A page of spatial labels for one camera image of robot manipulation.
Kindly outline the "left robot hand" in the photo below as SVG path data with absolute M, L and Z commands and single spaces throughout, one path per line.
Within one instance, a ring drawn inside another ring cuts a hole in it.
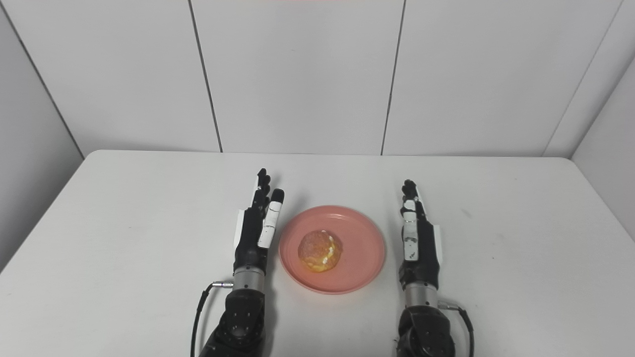
M 271 188 L 271 177 L 260 169 L 250 207 L 240 219 L 240 239 L 235 248 L 234 273 L 257 269 L 267 272 L 268 250 L 276 235 L 276 228 L 284 203 L 284 190 Z

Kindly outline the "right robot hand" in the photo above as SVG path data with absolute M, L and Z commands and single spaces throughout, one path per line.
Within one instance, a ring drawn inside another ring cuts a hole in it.
M 408 284 L 419 282 L 437 290 L 440 262 L 435 225 L 427 219 L 415 182 L 404 181 L 402 192 L 403 205 L 400 213 L 403 219 L 401 239 L 404 260 L 399 267 L 399 281 L 404 288 Z

